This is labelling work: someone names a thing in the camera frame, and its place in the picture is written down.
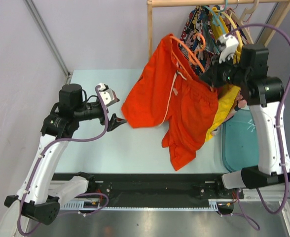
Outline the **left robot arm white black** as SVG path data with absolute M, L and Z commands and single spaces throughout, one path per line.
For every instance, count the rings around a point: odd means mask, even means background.
M 93 97 L 96 100 L 89 102 L 81 85 L 71 83 L 62 87 L 59 101 L 43 121 L 39 147 L 26 180 L 17 194 L 6 197 L 6 207 L 19 201 L 22 216 L 50 225 L 61 206 L 80 195 L 89 198 L 95 194 L 95 178 L 84 172 L 76 173 L 71 180 L 49 191 L 57 164 L 69 142 L 92 142 L 126 123 L 116 114 L 108 117 L 108 107 L 119 102 L 115 91 L 100 83 L 95 92 Z M 80 122 L 92 119 L 98 119 L 104 127 L 101 134 L 89 139 L 74 139 L 73 134 L 79 129 Z

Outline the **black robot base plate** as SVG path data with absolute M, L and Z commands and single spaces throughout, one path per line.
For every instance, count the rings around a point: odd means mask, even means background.
M 221 187 L 219 174 L 92 174 L 87 206 L 106 207 L 206 207 L 215 201 L 218 212 L 232 214 L 237 206 L 233 189 Z

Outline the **orange shorts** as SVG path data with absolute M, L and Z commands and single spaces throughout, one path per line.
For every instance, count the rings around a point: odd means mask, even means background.
M 121 107 L 132 128 L 168 123 L 161 144 L 176 171 L 195 159 L 218 111 L 216 89 L 194 73 L 178 43 L 173 34 L 160 41 Z

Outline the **orange plastic hanger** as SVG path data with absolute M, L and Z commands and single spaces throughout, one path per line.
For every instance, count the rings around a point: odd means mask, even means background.
M 197 58 L 197 54 L 198 54 L 198 52 L 202 52 L 206 48 L 206 40 L 201 33 L 196 33 L 194 35 L 194 38 L 195 39 L 199 38 L 200 40 L 202 40 L 202 47 L 197 48 L 195 51 L 192 51 L 179 38 L 175 37 L 174 35 L 170 36 L 170 39 L 175 40 L 178 44 L 180 44 L 182 47 L 185 48 L 185 50 L 188 52 L 188 59 L 191 62 L 191 64 L 193 64 L 195 66 L 199 66 L 201 71 L 204 73 L 206 70 L 205 70 L 204 66 L 202 65 L 202 63 L 200 62 L 200 60 Z

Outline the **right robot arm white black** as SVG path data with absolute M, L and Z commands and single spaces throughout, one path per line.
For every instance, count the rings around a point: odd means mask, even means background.
M 290 182 L 290 158 L 281 120 L 283 83 L 267 75 L 269 51 L 264 45 L 244 45 L 236 64 L 234 49 L 222 45 L 220 55 L 212 60 L 200 79 L 214 87 L 232 84 L 240 88 L 256 127 L 259 163 L 222 175 L 221 182 L 215 185 L 215 194 L 220 198 L 228 197 L 236 188 L 256 189 Z

